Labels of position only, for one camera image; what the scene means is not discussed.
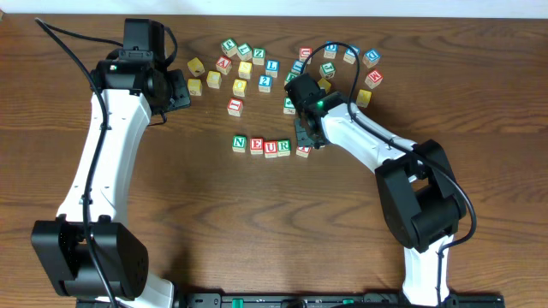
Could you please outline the red U block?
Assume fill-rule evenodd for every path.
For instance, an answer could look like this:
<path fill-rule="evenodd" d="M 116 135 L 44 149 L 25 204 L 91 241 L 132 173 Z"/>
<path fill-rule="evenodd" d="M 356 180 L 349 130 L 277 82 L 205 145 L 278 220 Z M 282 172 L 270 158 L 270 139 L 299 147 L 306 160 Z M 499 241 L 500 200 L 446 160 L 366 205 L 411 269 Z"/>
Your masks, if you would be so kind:
<path fill-rule="evenodd" d="M 265 158 L 278 157 L 278 147 L 277 147 L 277 142 L 275 140 L 266 141 L 264 143 L 264 154 L 265 154 Z"/>

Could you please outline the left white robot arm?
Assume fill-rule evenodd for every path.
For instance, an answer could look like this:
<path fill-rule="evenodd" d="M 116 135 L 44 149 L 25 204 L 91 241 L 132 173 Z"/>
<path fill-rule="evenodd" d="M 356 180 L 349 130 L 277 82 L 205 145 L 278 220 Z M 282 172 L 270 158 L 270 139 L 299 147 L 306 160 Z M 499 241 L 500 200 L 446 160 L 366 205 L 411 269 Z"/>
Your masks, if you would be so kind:
<path fill-rule="evenodd" d="M 31 243 L 55 292 L 79 307 L 183 307 L 177 285 L 149 269 L 145 245 L 128 229 L 136 153 L 154 115 L 191 104 L 172 31 L 128 18 L 122 42 L 84 75 L 92 113 L 74 181 L 54 219 L 36 221 Z"/>

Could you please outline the green R block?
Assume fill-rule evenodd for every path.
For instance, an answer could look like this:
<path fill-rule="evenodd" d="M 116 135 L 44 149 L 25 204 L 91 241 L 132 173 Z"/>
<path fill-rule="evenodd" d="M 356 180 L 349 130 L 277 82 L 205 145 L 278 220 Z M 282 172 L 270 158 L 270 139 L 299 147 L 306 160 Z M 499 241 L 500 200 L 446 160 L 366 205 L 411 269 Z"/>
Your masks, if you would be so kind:
<path fill-rule="evenodd" d="M 279 157 L 289 156 L 291 153 L 291 146 L 289 139 L 281 139 L 277 142 L 277 155 Z"/>

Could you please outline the red E block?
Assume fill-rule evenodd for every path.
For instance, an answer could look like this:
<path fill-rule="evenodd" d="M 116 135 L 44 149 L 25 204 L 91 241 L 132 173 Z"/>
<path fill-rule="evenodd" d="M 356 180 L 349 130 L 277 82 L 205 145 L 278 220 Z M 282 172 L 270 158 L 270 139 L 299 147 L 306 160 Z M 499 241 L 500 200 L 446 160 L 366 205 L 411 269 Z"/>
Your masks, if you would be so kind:
<path fill-rule="evenodd" d="M 249 140 L 250 153 L 252 155 L 264 154 L 264 140 L 262 138 L 251 138 Z"/>

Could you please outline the green N block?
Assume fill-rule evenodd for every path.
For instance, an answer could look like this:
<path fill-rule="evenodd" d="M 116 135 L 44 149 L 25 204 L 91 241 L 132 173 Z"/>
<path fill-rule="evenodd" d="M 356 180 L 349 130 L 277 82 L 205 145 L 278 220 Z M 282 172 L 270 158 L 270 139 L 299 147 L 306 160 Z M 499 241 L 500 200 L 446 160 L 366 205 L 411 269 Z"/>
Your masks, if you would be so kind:
<path fill-rule="evenodd" d="M 245 153 L 247 149 L 247 137 L 243 135 L 235 135 L 232 139 L 232 150 L 234 152 Z"/>

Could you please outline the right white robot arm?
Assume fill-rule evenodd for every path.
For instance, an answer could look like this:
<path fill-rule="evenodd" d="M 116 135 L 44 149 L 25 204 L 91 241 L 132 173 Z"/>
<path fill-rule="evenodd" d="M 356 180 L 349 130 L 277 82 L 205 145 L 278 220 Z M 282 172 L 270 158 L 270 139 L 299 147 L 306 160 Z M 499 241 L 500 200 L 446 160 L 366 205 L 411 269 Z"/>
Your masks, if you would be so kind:
<path fill-rule="evenodd" d="M 443 147 L 417 144 L 365 116 L 349 97 L 327 93 L 309 75 L 285 87 L 300 145 L 338 145 L 375 175 L 385 223 L 404 248 L 402 292 L 411 305 L 440 307 L 450 297 L 448 250 L 470 240 L 477 216 Z"/>

